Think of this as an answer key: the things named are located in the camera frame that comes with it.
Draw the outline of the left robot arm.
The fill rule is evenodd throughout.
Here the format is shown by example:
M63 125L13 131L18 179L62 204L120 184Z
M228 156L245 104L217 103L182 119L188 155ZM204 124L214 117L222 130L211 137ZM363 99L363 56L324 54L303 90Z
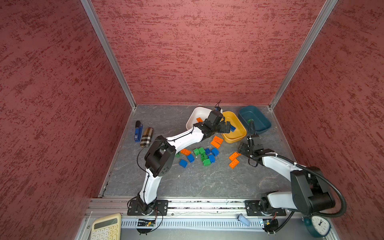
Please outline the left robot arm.
M176 153L216 133L228 134L231 127L231 122L226 121L221 108L216 107L203 122L193 124L190 130L168 138L158 136L150 142L151 146L144 157L145 168L142 169L146 178L136 197L143 214L149 215L155 210L158 187L162 177L171 169Z

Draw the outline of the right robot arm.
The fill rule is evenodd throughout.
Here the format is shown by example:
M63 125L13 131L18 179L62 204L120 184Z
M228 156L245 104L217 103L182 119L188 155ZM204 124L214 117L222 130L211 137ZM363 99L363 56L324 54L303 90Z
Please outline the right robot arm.
M256 143L258 137L254 121L250 120L247 141L239 146L238 152L248 158L250 166L272 169L291 183L288 192L272 191L263 194L258 206L260 212L271 215L277 209L287 209L312 215L335 207L332 186L329 181L325 181L319 168L304 167L271 149L265 149Z

